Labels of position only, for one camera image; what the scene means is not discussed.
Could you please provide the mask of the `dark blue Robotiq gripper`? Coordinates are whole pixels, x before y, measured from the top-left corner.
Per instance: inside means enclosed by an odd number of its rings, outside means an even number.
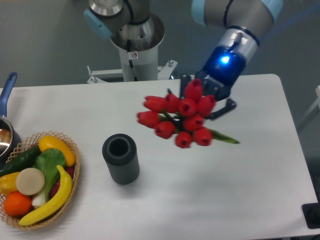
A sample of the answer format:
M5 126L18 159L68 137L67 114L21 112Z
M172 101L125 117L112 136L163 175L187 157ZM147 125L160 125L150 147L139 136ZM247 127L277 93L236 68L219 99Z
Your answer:
M213 95L217 101L227 98L225 106L211 112L205 117L206 120L217 120L237 107L237 103L228 97L257 49L258 39L247 29L226 30L202 69L195 74L203 83L204 95ZM186 73L180 76L180 99L184 98L186 86L195 77Z

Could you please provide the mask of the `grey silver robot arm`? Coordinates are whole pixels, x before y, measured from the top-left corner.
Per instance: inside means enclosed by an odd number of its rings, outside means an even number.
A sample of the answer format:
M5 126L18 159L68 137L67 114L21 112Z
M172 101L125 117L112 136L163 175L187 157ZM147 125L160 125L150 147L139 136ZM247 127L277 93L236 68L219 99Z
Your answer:
M209 114L210 120L232 111L229 98L236 80L260 45L262 37L276 22L281 0L194 0L191 15L195 22L221 26L225 33L204 66L195 74L206 95L226 100L225 107ZM158 47L165 29L150 11L148 0L91 0L83 13L92 31L110 39L118 48L126 82L160 80L170 74L169 66L158 69Z

